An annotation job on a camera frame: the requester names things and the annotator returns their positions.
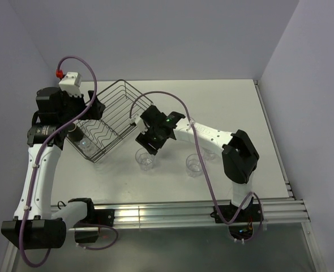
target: wire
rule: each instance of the wire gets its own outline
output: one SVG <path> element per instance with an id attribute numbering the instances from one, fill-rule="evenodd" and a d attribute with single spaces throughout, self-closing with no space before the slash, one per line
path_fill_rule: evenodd
<path id="1" fill-rule="evenodd" d="M 64 207 L 66 207 L 66 204 L 65 204 L 63 201 L 60 200 L 60 201 L 58 201 L 58 209 L 59 209 L 59 210 L 61 210 L 61 208 L 60 208 L 60 206 L 59 206 L 60 203 L 63 204 Z"/>
<path id="2" fill-rule="evenodd" d="M 132 118 L 132 110 L 133 110 L 133 107 L 135 105 L 135 103 L 142 97 L 144 96 L 147 96 L 147 95 L 150 95 L 150 94 L 164 94 L 164 95 L 169 95 L 175 99 L 177 99 L 183 106 L 183 108 L 185 109 L 185 112 L 186 112 L 186 116 L 187 116 L 187 119 L 188 121 L 190 122 L 191 121 L 191 116 L 190 116 L 190 113 L 189 113 L 189 110 L 187 109 L 187 105 L 180 99 L 178 98 L 176 95 L 173 95 L 172 93 L 170 94 L 169 92 L 164 92 L 164 91 L 151 91 L 151 92 L 146 92 L 146 93 L 143 93 L 141 94 L 140 96 L 138 96 L 132 103 L 131 105 L 131 109 L 129 111 L 129 117 Z M 212 198 L 212 202 L 215 206 L 215 209 L 217 211 L 217 214 L 219 215 L 220 219 L 222 222 L 224 222 L 226 225 L 231 225 L 232 223 L 234 223 L 236 217 L 238 216 L 238 214 L 240 213 L 240 211 L 242 210 L 242 207 L 243 205 L 245 204 L 245 202 L 248 200 L 248 198 L 252 195 L 254 195 L 256 197 L 256 199 L 258 200 L 258 204 L 259 204 L 259 208 L 260 208 L 260 224 L 259 224 L 259 228 L 257 230 L 256 233 L 258 233 L 261 229 L 261 226 L 262 226 L 262 223 L 263 223 L 263 208 L 262 208 L 262 203 L 260 201 L 260 198 L 254 193 L 254 192 L 249 192 L 246 197 L 243 199 L 243 201 L 241 202 L 239 208 L 237 209 L 237 211 L 235 212 L 234 216 L 231 218 L 230 221 L 227 221 L 223 215 L 222 215 L 222 212 L 219 208 L 219 204 L 217 203 L 217 200 L 216 200 L 216 197 L 215 197 L 215 194 L 213 192 L 213 188 L 212 188 L 212 184 L 211 184 L 211 181 L 209 179 L 209 176 L 208 176 L 208 173 L 207 173 L 207 170 L 206 170 L 206 166 L 204 164 L 204 161 L 203 161 L 203 158 L 202 158 L 202 154 L 201 154 L 201 151 L 200 151 L 200 146 L 199 146 L 199 140 L 198 140 L 198 137 L 197 137 L 197 131 L 195 129 L 195 125 L 194 123 L 192 122 L 191 123 L 191 128 L 194 132 L 194 139 L 195 139 L 195 145 L 196 145 L 196 151 L 197 151 L 197 155 L 199 157 L 199 160 L 200 160 L 200 164 L 202 166 L 202 170 L 203 170 L 203 173 L 205 175 L 205 179 L 206 179 L 206 183 L 207 183 L 207 186 L 208 186 L 208 190 L 210 192 L 210 195 L 211 195 L 211 198 Z M 247 239 L 246 241 L 249 241 L 251 240 L 255 235 L 251 236 L 249 239 Z"/>
<path id="3" fill-rule="evenodd" d="M 91 248 L 90 246 L 88 247 L 88 246 L 85 246 L 85 245 L 78 244 L 78 246 L 80 246 L 81 248 L 88 249 L 88 250 L 103 250 L 103 249 L 106 249 L 106 248 L 110 248 L 118 240 L 119 233 L 113 227 L 109 227 L 109 226 L 105 226 L 105 225 L 99 225 L 99 224 L 88 224 L 88 223 L 78 223 L 78 224 L 80 224 L 81 226 L 84 226 L 84 227 L 98 227 L 99 229 L 100 228 L 107 228 L 109 230 L 112 230 L 115 233 L 115 238 L 109 245 L 102 246 L 101 248 Z"/>
<path id="4" fill-rule="evenodd" d="M 55 130 L 53 133 L 51 133 L 51 135 L 48 136 L 47 139 L 42 143 L 42 145 L 41 145 L 41 147 L 40 147 L 40 149 L 39 149 L 39 151 L 38 151 L 38 153 L 36 155 L 36 158 L 35 158 L 35 164 L 36 165 L 38 165 L 40 163 L 42 152 L 44 151 L 46 145 L 50 142 L 50 140 L 53 139 L 55 137 L 55 135 L 57 135 L 60 131 L 62 131 L 63 129 L 67 128 L 74 121 L 78 120 L 84 114 L 86 114 L 86 112 L 90 109 L 90 107 L 94 103 L 95 98 L 97 96 L 97 79 L 96 79 L 95 73 L 94 73 L 93 69 L 90 67 L 90 65 L 87 64 L 86 61 L 83 60 L 82 58 L 79 58 L 77 56 L 66 56 L 66 57 L 63 57 L 59 61 L 59 63 L 58 63 L 57 71 L 60 70 L 61 64 L 66 59 L 69 59 L 69 58 L 72 58 L 72 59 L 80 61 L 81 63 L 83 63 L 88 68 L 88 70 L 92 74 L 92 78 L 93 78 L 93 81 L 94 81 L 94 93 L 93 93 L 93 96 L 92 96 L 89 104 L 87 105 L 87 107 L 80 114 L 78 114 L 76 117 L 74 117 L 73 119 L 71 119 L 69 122 L 65 123 L 64 125 L 62 125 L 61 127 L 59 127 L 57 130 Z M 48 259 L 49 254 L 50 254 L 50 250 L 51 250 L 51 249 L 48 249 L 48 251 L 47 251 L 44 259 L 40 263 L 36 264 L 36 263 L 32 263 L 27 258 L 26 253 L 25 253 L 25 248 L 24 248 L 24 231 L 25 231 L 25 225 L 26 225 L 26 220 L 28 219 L 28 215 L 29 215 L 29 209 L 30 209 L 30 204 L 31 204 L 31 199 L 32 199 L 32 192 L 33 192 L 33 188 L 34 188 L 35 181 L 36 181 L 37 171 L 38 171 L 38 169 L 36 167 L 32 170 L 30 184 L 29 184 L 29 190 L 28 190 L 28 193 L 27 193 L 27 198 L 26 198 L 26 203 L 25 203 L 26 207 L 25 207 L 25 211 L 24 211 L 24 216 L 22 218 L 21 227 L 20 227 L 20 234 L 19 234 L 20 254 L 21 254 L 21 257 L 24 260 L 24 262 L 28 266 L 30 266 L 30 267 L 40 267 L 41 265 L 43 265 L 45 263 L 45 261 Z"/>

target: gray wall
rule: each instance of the gray wall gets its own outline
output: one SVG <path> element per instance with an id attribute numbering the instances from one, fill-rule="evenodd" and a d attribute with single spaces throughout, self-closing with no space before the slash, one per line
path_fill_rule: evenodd
<path id="1" fill-rule="evenodd" d="M 36 91 L 51 83 L 49 68 L 18 17 L 0 0 L 0 267 L 7 245 L 1 222 L 12 220 L 23 188 Z"/>
<path id="2" fill-rule="evenodd" d="M 260 86 L 294 192 L 334 271 L 334 1 L 300 1 Z"/>
<path id="3" fill-rule="evenodd" d="M 52 70 L 76 54 L 99 80 L 258 79 L 298 0 L 10 3 Z"/>

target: metal dish rack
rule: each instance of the metal dish rack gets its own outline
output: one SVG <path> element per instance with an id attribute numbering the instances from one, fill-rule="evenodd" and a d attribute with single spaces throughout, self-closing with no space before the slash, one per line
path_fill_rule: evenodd
<path id="1" fill-rule="evenodd" d="M 69 137 L 68 141 L 84 158 L 93 163 L 97 162 L 135 129 L 129 123 L 129 111 L 133 101 L 141 94 L 125 80 L 120 79 L 114 82 L 97 95 L 99 101 L 106 106 L 102 119 L 75 123 L 81 128 L 84 136 L 95 145 L 95 151 L 87 155 Z M 140 98 L 133 107 L 132 115 L 141 114 L 150 105 L 153 105 L 150 99 Z"/>

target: red cable tip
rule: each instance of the red cable tip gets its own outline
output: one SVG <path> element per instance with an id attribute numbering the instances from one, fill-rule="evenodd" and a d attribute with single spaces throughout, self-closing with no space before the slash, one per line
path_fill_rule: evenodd
<path id="1" fill-rule="evenodd" d="M 56 70 L 56 77 L 62 79 L 64 77 L 63 70 Z"/>

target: white table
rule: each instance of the white table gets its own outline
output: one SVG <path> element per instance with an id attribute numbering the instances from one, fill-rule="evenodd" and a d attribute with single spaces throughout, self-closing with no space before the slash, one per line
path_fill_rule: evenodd
<path id="1" fill-rule="evenodd" d="M 112 82 L 98 82 L 103 90 Z M 140 92 L 168 91 L 180 97 L 191 116 L 204 125 L 248 133 L 260 160 L 254 173 L 253 190 L 260 198 L 286 198 L 281 173 L 263 110 L 252 80 L 158 80 L 130 81 Z M 82 84 L 82 92 L 93 89 Z M 165 95 L 150 95 L 160 111 L 183 112 L 178 101 Z M 67 141 L 55 173 L 52 204 L 75 197 L 90 197 L 94 203 L 154 203 L 211 200 L 204 176 L 188 177 L 185 160 L 195 146 L 169 139 L 157 154 L 158 164 L 142 172 L 135 161 L 140 148 L 137 131 L 107 153 L 102 167 L 85 160 Z M 207 162 L 217 199 L 230 199 L 232 182 L 225 176 L 222 160 Z"/>

